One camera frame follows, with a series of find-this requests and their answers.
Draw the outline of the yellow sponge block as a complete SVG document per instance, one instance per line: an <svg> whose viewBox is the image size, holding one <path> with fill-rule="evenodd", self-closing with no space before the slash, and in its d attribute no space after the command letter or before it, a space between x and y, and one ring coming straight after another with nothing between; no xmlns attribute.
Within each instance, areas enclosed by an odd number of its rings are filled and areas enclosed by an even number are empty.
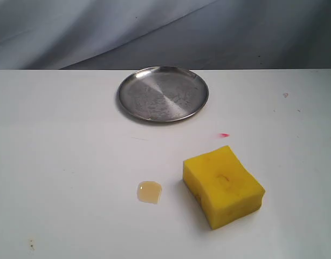
<svg viewBox="0 0 331 259"><path fill-rule="evenodd" d="M213 230L258 210L265 194L229 146L185 160L183 181Z"/></svg>

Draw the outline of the amber liquid spill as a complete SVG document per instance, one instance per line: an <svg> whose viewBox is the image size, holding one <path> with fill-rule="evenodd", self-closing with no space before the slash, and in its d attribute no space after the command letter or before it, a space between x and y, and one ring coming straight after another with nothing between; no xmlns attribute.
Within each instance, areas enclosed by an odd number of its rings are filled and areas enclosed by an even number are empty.
<svg viewBox="0 0 331 259"><path fill-rule="evenodd" d="M137 198L144 203L158 204L162 193L162 186L155 181L143 181L137 188Z"/></svg>

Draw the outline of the round steel plate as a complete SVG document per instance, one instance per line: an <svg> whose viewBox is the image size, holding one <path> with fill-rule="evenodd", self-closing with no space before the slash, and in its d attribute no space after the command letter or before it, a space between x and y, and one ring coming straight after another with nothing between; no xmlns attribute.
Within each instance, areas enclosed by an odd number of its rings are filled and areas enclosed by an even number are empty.
<svg viewBox="0 0 331 259"><path fill-rule="evenodd" d="M138 70L119 85L116 101L133 118L152 123L177 122L197 114L209 98L196 73L172 66Z"/></svg>

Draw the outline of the grey backdrop cloth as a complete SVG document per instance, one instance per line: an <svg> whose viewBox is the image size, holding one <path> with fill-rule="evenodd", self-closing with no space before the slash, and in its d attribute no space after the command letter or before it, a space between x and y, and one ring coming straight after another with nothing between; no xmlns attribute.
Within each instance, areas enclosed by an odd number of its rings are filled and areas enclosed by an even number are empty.
<svg viewBox="0 0 331 259"><path fill-rule="evenodd" d="M331 68L331 1L0 1L0 69Z"/></svg>

